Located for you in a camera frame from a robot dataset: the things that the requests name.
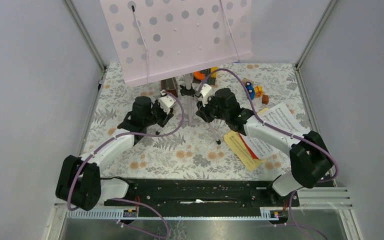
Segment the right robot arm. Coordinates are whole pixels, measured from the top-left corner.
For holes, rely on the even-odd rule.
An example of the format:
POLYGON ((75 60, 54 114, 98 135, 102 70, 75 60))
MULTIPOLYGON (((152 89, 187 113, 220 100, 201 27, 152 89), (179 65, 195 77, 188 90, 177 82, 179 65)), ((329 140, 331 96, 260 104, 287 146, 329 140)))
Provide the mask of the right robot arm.
POLYGON ((241 107, 228 88, 217 90, 196 105, 196 115, 205 122, 225 121, 232 131, 262 140, 289 156, 291 170, 277 177, 266 193, 273 206, 281 205, 293 191, 313 188, 334 166, 319 133, 293 134, 263 121, 254 110, 241 107))

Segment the pink music stand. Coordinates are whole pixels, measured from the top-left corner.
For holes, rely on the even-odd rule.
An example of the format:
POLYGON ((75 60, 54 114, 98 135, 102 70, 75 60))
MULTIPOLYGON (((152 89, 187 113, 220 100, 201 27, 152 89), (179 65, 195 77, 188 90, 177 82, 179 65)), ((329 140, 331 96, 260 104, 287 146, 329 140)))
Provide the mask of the pink music stand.
POLYGON ((102 0, 100 5, 130 87, 253 55, 250 0, 102 0))

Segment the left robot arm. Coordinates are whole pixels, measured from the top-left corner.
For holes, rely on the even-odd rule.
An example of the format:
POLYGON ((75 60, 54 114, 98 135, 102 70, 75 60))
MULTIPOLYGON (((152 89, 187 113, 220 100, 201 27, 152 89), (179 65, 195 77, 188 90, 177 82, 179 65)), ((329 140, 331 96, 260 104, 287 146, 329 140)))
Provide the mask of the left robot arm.
POLYGON ((169 93, 155 101, 147 96, 136 97, 131 111, 108 140, 90 153, 69 155, 64 159, 55 189, 56 198, 66 201, 72 211, 89 211, 114 198, 124 206, 132 204, 135 192, 128 182, 121 177, 103 179, 101 173, 117 156, 148 136, 148 127, 164 127, 173 117, 176 103, 176 97, 169 93))

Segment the white sheet music page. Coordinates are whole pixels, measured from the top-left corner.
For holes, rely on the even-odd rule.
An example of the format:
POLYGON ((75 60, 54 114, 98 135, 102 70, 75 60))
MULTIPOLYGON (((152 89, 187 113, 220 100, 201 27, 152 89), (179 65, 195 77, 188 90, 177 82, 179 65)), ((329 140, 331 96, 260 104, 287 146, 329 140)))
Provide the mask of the white sheet music page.
POLYGON ((259 159, 269 158, 278 152, 288 155, 292 145, 300 142, 298 139, 278 132, 267 125, 275 126, 301 138, 310 131, 309 128, 301 126, 283 102, 262 110, 258 113, 258 116, 264 121, 265 125, 252 117, 250 119, 251 125, 248 126, 248 133, 241 135, 259 159))

